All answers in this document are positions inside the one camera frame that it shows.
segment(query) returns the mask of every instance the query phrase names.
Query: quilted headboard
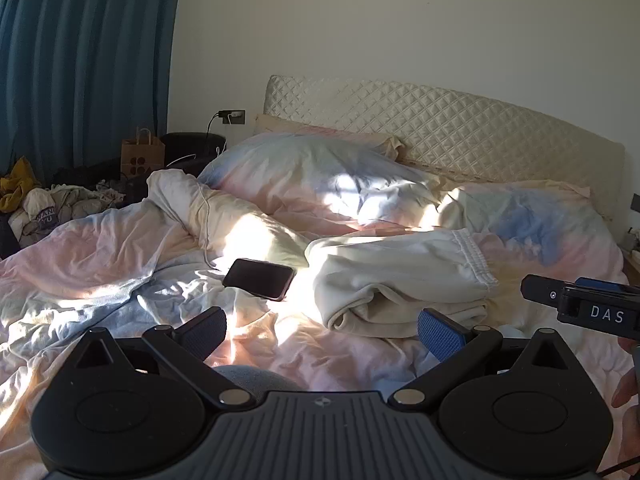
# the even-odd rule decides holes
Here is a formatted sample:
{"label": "quilted headboard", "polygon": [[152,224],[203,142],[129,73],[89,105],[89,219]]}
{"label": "quilted headboard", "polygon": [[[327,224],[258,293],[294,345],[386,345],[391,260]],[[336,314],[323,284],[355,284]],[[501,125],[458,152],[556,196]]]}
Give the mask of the quilted headboard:
{"label": "quilted headboard", "polygon": [[264,113],[350,132],[394,134],[407,148],[403,163],[469,179],[588,186],[606,221],[616,211],[622,144],[496,99],[408,83],[273,75]]}

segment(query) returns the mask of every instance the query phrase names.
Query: wall outlet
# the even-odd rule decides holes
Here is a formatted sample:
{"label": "wall outlet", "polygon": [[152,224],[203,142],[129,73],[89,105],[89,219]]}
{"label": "wall outlet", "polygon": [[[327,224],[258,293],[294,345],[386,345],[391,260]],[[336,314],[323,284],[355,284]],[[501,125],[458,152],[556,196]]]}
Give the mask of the wall outlet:
{"label": "wall outlet", "polygon": [[631,201],[631,209],[640,213],[640,195],[634,193],[633,200]]}
{"label": "wall outlet", "polygon": [[244,110],[220,110],[219,117],[222,117],[222,124],[244,124]]}

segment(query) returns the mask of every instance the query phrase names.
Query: brown paper bag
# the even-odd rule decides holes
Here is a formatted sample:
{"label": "brown paper bag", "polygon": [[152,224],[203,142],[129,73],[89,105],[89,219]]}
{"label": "brown paper bag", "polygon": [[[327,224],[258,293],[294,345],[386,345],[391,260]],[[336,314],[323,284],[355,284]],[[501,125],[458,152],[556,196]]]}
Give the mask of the brown paper bag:
{"label": "brown paper bag", "polygon": [[136,128],[135,139],[124,139],[120,171],[126,178],[164,168],[164,144],[148,128]]}

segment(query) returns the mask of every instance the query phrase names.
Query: pile of clothes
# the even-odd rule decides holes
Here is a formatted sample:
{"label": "pile of clothes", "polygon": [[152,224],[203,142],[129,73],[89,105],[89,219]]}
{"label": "pile of clothes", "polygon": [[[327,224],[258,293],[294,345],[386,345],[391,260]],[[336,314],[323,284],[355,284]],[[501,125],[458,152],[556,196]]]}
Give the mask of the pile of clothes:
{"label": "pile of clothes", "polygon": [[29,161],[22,157],[15,163],[11,173],[0,178],[4,240],[7,240],[8,225],[18,244],[17,248],[3,248],[4,257],[42,240],[61,224],[117,207],[123,200],[122,193],[107,187],[100,187],[96,191],[65,185],[43,189]]}

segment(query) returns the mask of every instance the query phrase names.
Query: hand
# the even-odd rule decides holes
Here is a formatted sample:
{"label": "hand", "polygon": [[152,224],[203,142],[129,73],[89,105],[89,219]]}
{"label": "hand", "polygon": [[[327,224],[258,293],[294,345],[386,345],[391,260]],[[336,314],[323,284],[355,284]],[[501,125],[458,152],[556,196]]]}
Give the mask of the hand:
{"label": "hand", "polygon": [[[625,352],[631,354],[636,345],[638,345],[638,341],[619,337],[618,344]],[[636,393],[638,393],[638,382],[636,381],[636,372],[631,368],[620,379],[611,399],[611,405],[614,408],[624,406]],[[622,417],[622,443],[620,444],[620,453],[618,455],[619,462],[624,462],[640,454],[640,425],[638,424],[637,412],[638,406],[631,406]],[[639,465],[635,465],[626,468],[625,471],[629,474],[634,474],[639,468]]]}

